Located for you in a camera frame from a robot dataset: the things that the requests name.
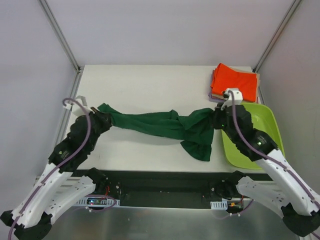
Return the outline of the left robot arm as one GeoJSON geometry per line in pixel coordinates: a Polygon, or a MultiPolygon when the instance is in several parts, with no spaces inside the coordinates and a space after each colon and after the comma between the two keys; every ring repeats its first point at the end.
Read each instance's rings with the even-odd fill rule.
{"type": "Polygon", "coordinates": [[[78,200],[89,195],[107,195],[107,177],[95,167],[65,192],[56,192],[88,158],[101,134],[111,127],[111,115],[99,111],[75,120],[66,138],[54,147],[41,177],[25,200],[1,214],[1,221],[10,228],[8,239],[15,235],[19,240],[41,240],[78,200]]]}

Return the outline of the dark green t-shirt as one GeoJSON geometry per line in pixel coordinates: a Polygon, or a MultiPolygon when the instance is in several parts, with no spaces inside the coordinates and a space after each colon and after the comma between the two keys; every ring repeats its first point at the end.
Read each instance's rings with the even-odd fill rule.
{"type": "Polygon", "coordinates": [[[213,109],[194,110],[187,116],[177,111],[125,114],[103,103],[98,107],[102,113],[110,114],[112,125],[143,134],[180,140],[182,148],[194,159],[209,162],[212,154],[214,128],[213,109]]]}

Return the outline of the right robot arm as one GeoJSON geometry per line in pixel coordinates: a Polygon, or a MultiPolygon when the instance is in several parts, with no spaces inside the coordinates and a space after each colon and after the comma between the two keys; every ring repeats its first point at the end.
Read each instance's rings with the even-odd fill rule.
{"type": "Polygon", "coordinates": [[[290,166],[275,141],[253,127],[245,107],[219,103],[212,115],[212,126],[222,130],[240,153],[260,166],[281,189],[276,192],[235,171],[215,185],[215,193],[224,199],[249,197],[277,214],[294,234],[313,235],[320,228],[320,195],[290,166]]]}

